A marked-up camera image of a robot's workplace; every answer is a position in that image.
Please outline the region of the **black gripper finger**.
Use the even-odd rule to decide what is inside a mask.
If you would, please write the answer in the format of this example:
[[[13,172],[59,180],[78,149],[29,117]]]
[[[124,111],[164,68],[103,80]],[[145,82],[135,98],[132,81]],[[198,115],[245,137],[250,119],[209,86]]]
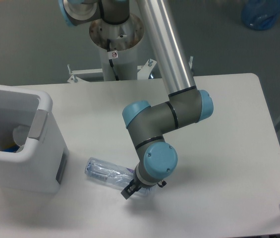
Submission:
[[[136,185],[131,182],[128,186],[126,186],[122,191],[121,195],[125,198],[128,199],[130,196],[132,196],[135,193],[136,190]]]

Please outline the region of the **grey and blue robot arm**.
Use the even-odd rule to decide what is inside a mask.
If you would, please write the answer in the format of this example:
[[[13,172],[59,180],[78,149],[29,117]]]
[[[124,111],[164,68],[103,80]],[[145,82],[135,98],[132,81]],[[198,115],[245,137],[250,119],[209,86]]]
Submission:
[[[122,196],[129,198],[142,188],[165,186],[178,157],[164,135],[207,119],[214,110],[209,93],[196,87],[168,1],[139,0],[139,15],[131,12],[128,0],[60,0],[58,5],[69,26],[89,23],[105,81],[140,78],[138,46],[148,36],[167,97],[157,105],[137,101],[122,111],[139,159]]]

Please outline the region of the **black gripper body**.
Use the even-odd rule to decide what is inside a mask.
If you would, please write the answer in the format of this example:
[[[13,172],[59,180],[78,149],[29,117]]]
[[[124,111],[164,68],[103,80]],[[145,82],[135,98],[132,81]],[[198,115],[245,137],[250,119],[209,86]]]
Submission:
[[[167,182],[165,180],[161,180],[160,182],[158,182],[157,184],[154,185],[145,185],[143,183],[141,183],[140,181],[136,181],[136,180],[132,180],[129,185],[129,192],[136,192],[136,191],[140,191],[141,189],[145,189],[145,190],[152,190],[155,187],[160,187],[163,188],[165,187],[167,184]]]

